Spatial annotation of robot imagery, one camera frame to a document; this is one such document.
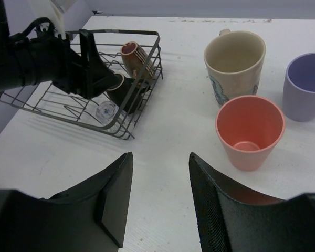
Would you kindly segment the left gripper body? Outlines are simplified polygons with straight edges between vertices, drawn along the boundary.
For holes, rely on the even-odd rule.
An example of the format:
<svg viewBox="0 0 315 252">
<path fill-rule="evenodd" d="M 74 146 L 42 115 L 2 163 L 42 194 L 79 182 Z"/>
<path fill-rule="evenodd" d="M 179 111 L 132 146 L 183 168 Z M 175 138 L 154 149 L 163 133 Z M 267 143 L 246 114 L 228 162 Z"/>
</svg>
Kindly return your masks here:
<svg viewBox="0 0 315 252">
<path fill-rule="evenodd" d="M 55 26 L 48 17 L 40 17 L 23 32 L 9 36 L 9 88 L 51 81 L 66 93 L 90 95 L 91 39 L 86 31 L 80 35 L 82 55 L 71 49 L 68 38 L 55 35 Z"/>
</svg>

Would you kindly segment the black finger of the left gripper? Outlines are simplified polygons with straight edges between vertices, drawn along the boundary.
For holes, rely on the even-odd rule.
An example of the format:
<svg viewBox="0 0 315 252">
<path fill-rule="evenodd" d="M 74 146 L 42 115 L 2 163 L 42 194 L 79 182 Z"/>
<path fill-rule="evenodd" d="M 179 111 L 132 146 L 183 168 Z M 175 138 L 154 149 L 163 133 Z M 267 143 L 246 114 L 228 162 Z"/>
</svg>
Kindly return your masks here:
<svg viewBox="0 0 315 252">
<path fill-rule="evenodd" d="M 92 99 L 117 85 L 119 79 L 100 58 L 94 34 L 86 29 L 81 29 L 79 38 L 84 69 L 80 95 L 85 99 Z"/>
</svg>

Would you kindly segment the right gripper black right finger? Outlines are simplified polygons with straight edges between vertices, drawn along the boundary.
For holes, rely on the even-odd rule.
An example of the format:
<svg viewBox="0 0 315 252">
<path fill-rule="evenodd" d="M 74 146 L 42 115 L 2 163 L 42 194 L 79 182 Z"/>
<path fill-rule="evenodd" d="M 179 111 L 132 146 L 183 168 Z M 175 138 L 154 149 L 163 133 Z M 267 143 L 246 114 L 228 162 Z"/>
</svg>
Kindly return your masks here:
<svg viewBox="0 0 315 252">
<path fill-rule="evenodd" d="M 315 251 L 315 193 L 284 200 L 189 157 L 202 251 Z"/>
</svg>

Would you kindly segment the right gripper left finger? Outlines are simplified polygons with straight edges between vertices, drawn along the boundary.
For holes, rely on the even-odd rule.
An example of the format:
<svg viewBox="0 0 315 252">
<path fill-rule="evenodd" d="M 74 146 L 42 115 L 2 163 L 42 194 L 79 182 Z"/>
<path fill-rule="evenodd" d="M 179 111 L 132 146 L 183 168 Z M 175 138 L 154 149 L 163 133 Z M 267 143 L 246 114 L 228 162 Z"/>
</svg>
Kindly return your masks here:
<svg viewBox="0 0 315 252">
<path fill-rule="evenodd" d="M 51 198 L 0 189 L 0 251 L 118 251 L 123 247 L 133 154 Z"/>
</svg>

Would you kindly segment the dark brown mug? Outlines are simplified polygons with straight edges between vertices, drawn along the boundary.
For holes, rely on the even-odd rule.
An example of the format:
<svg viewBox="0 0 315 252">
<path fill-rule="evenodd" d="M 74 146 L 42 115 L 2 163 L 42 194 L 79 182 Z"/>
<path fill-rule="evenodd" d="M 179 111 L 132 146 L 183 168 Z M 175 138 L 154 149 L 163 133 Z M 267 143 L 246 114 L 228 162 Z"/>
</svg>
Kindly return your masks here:
<svg viewBox="0 0 315 252">
<path fill-rule="evenodd" d="M 127 94 L 130 91 L 132 86 L 135 86 L 135 89 L 131 93 L 126 105 L 124 106 L 124 111 L 128 114 L 135 113 L 136 109 L 139 108 L 142 104 L 142 95 L 150 90 L 149 83 L 147 81 L 142 82 L 143 79 L 139 80 L 137 85 L 134 85 L 133 82 L 135 79 L 127 78 L 121 73 L 116 73 L 118 77 L 118 83 L 112 86 L 106 91 L 110 100 L 113 101 L 118 107 L 120 107 L 125 100 Z"/>
</svg>

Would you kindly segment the pink plastic cup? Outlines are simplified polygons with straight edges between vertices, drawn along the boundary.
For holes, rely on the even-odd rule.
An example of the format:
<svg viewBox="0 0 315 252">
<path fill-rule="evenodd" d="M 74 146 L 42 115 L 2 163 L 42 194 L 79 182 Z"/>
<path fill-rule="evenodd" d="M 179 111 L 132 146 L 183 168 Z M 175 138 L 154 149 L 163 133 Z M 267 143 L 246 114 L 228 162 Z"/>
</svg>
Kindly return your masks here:
<svg viewBox="0 0 315 252">
<path fill-rule="evenodd" d="M 247 172 L 262 166 L 285 128 L 282 110 L 271 100 L 255 95 L 229 100 L 215 119 L 216 133 L 230 163 Z"/>
</svg>

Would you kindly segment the cream floral mug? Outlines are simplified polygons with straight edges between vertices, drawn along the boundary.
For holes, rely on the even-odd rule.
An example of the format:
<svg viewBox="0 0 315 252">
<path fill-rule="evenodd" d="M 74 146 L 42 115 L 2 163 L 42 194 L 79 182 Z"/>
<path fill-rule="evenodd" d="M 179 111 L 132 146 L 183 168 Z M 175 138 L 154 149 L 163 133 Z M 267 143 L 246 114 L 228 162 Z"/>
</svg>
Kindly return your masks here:
<svg viewBox="0 0 315 252">
<path fill-rule="evenodd" d="M 245 95 L 256 95 L 266 44 L 250 31 L 223 29 L 204 50 L 204 62 L 218 106 Z"/>
</svg>

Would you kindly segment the lilac plastic cup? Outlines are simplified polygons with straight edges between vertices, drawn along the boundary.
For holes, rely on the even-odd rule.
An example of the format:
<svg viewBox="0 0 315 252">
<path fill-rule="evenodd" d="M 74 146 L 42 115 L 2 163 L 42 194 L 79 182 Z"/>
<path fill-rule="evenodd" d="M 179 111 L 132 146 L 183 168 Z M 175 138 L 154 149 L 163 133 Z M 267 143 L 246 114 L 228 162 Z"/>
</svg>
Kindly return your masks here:
<svg viewBox="0 0 315 252">
<path fill-rule="evenodd" d="M 287 67 L 282 93 L 282 110 L 291 120 L 315 118 L 315 52 L 295 58 Z"/>
</svg>

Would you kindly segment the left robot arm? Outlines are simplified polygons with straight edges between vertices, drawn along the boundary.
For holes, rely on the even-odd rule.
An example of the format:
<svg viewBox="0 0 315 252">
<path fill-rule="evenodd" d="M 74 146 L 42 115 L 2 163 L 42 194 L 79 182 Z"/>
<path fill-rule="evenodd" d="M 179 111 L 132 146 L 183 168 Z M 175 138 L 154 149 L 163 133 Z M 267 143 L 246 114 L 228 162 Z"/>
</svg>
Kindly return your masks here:
<svg viewBox="0 0 315 252">
<path fill-rule="evenodd" d="M 11 35 L 0 1 L 0 91 L 50 81 L 65 93 L 91 99 L 116 85 L 118 77 L 101 60 L 93 33 L 78 31 L 81 53 L 76 53 L 70 34 L 54 17 L 58 9 L 52 2 L 49 7 L 49 14 Z"/>
</svg>

